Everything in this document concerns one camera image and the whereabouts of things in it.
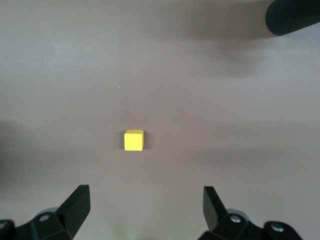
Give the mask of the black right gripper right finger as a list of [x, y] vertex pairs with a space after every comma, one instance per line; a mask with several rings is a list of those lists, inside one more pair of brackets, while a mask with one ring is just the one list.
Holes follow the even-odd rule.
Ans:
[[208, 226], [200, 240], [301, 240], [290, 225], [267, 221], [258, 227], [240, 211], [227, 211], [212, 186], [203, 188], [203, 215]]

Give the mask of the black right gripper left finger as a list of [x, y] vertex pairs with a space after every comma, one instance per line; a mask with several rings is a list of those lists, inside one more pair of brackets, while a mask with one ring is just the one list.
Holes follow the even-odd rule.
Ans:
[[91, 210], [90, 187], [79, 185], [55, 211], [43, 211], [29, 222], [15, 226], [0, 221], [2, 240], [72, 240]]

